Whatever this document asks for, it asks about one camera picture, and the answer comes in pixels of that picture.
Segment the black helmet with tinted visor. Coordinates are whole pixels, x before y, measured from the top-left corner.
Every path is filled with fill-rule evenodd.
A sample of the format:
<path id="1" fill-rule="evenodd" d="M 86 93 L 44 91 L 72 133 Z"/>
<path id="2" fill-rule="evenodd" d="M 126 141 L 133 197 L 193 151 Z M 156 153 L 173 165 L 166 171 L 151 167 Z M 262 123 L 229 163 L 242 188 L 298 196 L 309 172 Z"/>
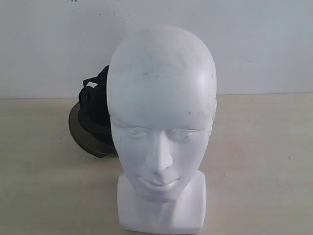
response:
<path id="1" fill-rule="evenodd" d="M 117 154 L 107 107 L 108 70 L 109 66 L 105 66 L 97 76 L 83 81 L 78 102 L 68 116 L 68 127 L 74 141 L 98 158 Z"/>

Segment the white mannequin head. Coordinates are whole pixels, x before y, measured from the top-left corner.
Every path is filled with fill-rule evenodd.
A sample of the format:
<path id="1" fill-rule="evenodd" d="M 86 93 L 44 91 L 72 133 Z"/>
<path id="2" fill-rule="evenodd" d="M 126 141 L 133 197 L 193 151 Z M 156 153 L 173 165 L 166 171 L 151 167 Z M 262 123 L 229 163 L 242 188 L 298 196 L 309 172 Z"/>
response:
<path id="1" fill-rule="evenodd" d="M 123 172 L 119 223 L 128 231 L 193 235 L 203 227 L 199 167 L 217 109 L 212 55 L 193 33 L 158 25 L 126 37 L 108 70 L 107 104 Z"/>

